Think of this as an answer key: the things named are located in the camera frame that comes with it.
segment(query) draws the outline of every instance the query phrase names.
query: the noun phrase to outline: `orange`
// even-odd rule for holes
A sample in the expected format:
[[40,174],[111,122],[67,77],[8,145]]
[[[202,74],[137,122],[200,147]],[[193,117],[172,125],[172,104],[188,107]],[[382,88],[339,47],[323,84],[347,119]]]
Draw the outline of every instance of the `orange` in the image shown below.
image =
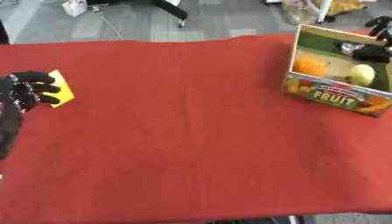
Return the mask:
[[296,73],[324,78],[326,76],[326,63],[316,59],[303,57],[294,62],[293,70]]

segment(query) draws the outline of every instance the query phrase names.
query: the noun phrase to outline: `yellow apple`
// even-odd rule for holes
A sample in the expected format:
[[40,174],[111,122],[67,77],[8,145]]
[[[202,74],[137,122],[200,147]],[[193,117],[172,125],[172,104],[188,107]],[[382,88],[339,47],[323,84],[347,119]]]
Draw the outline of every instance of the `yellow apple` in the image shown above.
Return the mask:
[[368,65],[356,65],[348,72],[347,79],[353,85],[367,87],[375,79],[375,70]]

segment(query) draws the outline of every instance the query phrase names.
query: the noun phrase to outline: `white object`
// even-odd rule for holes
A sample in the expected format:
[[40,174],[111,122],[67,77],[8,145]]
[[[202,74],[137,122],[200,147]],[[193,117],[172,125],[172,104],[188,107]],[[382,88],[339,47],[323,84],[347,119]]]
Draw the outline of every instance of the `white object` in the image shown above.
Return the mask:
[[324,19],[326,18],[326,13],[328,13],[329,8],[331,7],[331,3],[333,0],[323,0],[321,2],[321,7],[317,7],[312,0],[306,0],[308,3],[309,7],[314,10],[318,14],[318,23],[324,22]]
[[88,10],[87,0],[68,0],[62,6],[66,14],[71,17],[77,17]]
[[375,79],[375,70],[368,65],[356,65],[350,69],[347,77],[352,84],[367,87]]
[[[281,3],[282,0],[264,0],[265,3],[267,4],[276,4],[276,3]],[[318,15],[317,21],[318,23],[324,22],[324,19],[326,18],[326,13],[328,13],[329,8],[331,7],[331,3],[333,0],[323,0],[321,3],[321,7],[317,7],[312,0],[305,0],[306,3],[309,5],[309,7]],[[376,2],[377,0],[362,0],[362,2],[365,1],[374,1]]]

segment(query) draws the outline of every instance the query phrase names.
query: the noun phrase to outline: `chair wheel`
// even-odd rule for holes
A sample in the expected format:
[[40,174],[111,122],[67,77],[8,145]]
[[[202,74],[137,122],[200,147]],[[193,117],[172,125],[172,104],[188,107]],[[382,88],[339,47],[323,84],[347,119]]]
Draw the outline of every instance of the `chair wheel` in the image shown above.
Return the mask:
[[186,25],[186,20],[179,20],[178,28],[183,28]]

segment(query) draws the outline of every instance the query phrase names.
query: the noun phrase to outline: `chair leg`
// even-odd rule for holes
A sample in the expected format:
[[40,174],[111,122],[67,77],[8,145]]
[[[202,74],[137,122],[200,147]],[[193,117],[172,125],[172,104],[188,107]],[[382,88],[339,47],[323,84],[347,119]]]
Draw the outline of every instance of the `chair leg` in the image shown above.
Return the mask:
[[178,18],[180,20],[178,27],[184,26],[185,21],[188,19],[188,13],[185,10],[182,10],[181,8],[171,3],[168,3],[165,0],[151,0],[151,1],[155,6],[163,9],[164,11],[169,12],[174,17]]
[[9,43],[8,33],[4,28],[3,22],[0,20],[0,45],[8,45]]

